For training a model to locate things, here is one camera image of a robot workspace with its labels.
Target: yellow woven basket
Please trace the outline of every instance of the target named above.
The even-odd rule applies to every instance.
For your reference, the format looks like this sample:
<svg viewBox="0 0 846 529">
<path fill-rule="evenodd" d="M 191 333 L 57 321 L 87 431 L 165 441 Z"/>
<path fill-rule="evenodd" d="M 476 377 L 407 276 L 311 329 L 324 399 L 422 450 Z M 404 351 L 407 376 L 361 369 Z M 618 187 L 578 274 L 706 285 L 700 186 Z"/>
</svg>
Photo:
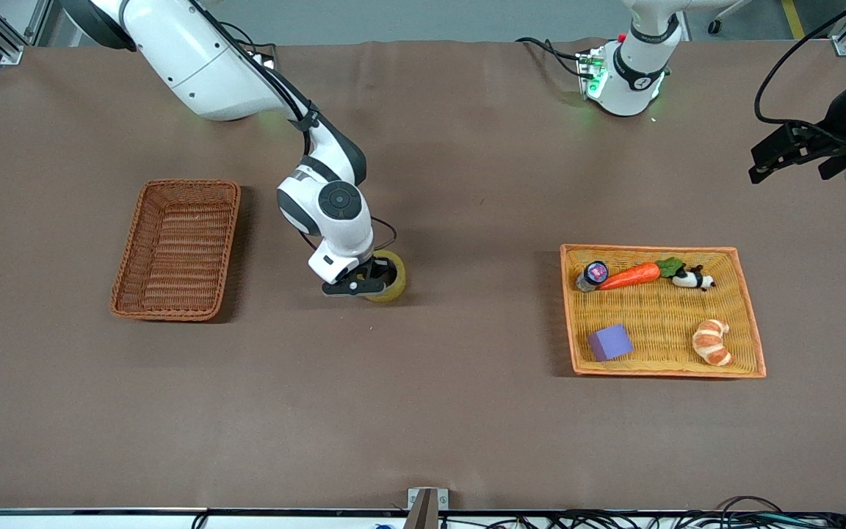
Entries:
<svg viewBox="0 0 846 529">
<path fill-rule="evenodd" d="M 678 257 L 688 267 L 704 265 L 716 286 L 707 292 L 681 288 L 667 278 L 615 290 L 580 292 L 574 282 L 585 265 L 605 262 L 612 274 L 642 262 Z M 563 303 L 571 357 L 578 375 L 691 376 L 691 378 L 764 378 L 759 329 L 749 301 L 736 248 L 621 247 L 562 245 Z M 692 349 L 698 324 L 718 319 L 729 324 L 724 345 L 730 365 L 707 364 Z M 621 323 L 634 351 L 612 361 L 597 361 L 588 335 Z"/>
</svg>

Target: table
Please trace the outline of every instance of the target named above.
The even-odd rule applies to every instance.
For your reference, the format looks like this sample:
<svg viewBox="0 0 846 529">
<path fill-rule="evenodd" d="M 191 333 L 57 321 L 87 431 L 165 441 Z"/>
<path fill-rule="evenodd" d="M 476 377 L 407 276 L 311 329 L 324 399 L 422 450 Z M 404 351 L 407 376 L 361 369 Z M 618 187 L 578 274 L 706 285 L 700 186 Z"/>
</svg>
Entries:
<svg viewBox="0 0 846 529">
<path fill-rule="evenodd" d="M 272 198 L 301 148 L 282 117 L 201 120 L 126 51 L 26 51 L 0 73 L 0 506 L 389 508 L 439 485 L 456 508 L 846 510 L 846 185 L 746 175 L 788 45 L 682 44 L 634 118 L 520 44 L 280 49 L 399 229 L 410 286 L 383 307 L 320 295 Z M 846 60 L 797 56 L 764 106 L 816 120 Z M 215 323 L 108 310 L 155 178 L 244 185 Z M 769 378 L 573 376 L 562 243 L 735 245 Z"/>
</svg>

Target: yellow floor stripe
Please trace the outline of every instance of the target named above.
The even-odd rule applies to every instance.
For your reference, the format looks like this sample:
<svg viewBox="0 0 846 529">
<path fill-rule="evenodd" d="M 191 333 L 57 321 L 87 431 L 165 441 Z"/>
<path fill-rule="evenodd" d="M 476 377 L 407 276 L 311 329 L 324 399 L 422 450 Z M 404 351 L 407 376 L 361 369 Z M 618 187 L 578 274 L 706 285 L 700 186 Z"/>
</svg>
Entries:
<svg viewBox="0 0 846 529">
<path fill-rule="evenodd" d="M 805 37 L 805 30 L 802 29 L 802 20 L 798 17 L 798 10 L 795 9 L 795 1 L 782 0 L 782 10 L 785 11 L 785 18 L 789 21 L 789 29 L 795 39 Z"/>
</svg>

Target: purple cube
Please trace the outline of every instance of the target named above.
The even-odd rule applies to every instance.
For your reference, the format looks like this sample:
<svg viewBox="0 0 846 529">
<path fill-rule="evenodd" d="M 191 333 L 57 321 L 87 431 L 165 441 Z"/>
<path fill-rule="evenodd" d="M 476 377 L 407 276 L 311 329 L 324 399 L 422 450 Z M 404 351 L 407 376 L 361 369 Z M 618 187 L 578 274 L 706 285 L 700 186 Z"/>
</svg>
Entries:
<svg viewBox="0 0 846 529">
<path fill-rule="evenodd" d="M 632 341 L 621 323 L 593 332 L 588 339 L 598 361 L 607 361 L 632 352 Z"/>
</svg>

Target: wicker basket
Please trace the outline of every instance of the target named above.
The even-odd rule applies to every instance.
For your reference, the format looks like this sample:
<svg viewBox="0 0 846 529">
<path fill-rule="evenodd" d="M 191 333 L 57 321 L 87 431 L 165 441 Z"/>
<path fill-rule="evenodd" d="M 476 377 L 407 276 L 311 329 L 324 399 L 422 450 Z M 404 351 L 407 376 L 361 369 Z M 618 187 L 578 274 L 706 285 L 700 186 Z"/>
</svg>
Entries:
<svg viewBox="0 0 846 529">
<path fill-rule="evenodd" d="M 241 188 L 234 181 L 154 180 L 139 193 L 110 311 L 204 321 L 221 308 Z"/>
<path fill-rule="evenodd" d="M 678 257 L 689 267 L 704 265 L 716 285 L 707 292 L 681 288 L 661 278 L 615 290 L 580 292 L 575 278 L 585 265 L 603 261 L 617 273 L 642 262 Z M 562 245 L 563 301 L 574 372 L 580 375 L 691 376 L 691 378 L 764 378 L 766 367 L 759 329 L 749 301 L 736 248 L 655 248 L 620 245 Z M 691 348 L 691 337 L 706 319 L 726 322 L 724 345 L 730 365 L 707 364 Z M 597 361 L 588 335 L 624 324 L 634 351 L 612 361 Z"/>
</svg>

